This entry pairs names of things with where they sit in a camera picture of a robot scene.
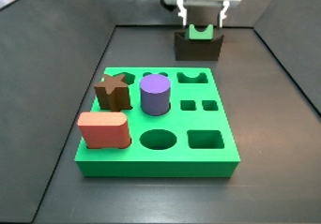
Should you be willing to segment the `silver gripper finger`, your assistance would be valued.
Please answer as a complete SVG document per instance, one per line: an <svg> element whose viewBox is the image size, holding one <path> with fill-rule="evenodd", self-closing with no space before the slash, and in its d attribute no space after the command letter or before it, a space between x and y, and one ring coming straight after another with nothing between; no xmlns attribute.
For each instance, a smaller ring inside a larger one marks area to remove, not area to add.
<svg viewBox="0 0 321 224"><path fill-rule="evenodd" d="M230 1L223 1L222 8L218 13L218 27L223 26L223 20L227 18L226 12L230 8Z"/></svg>
<svg viewBox="0 0 321 224"><path fill-rule="evenodd" d="M184 8L184 0L176 0L178 6L178 16L182 18L182 25L183 27L187 24L187 10Z"/></svg>

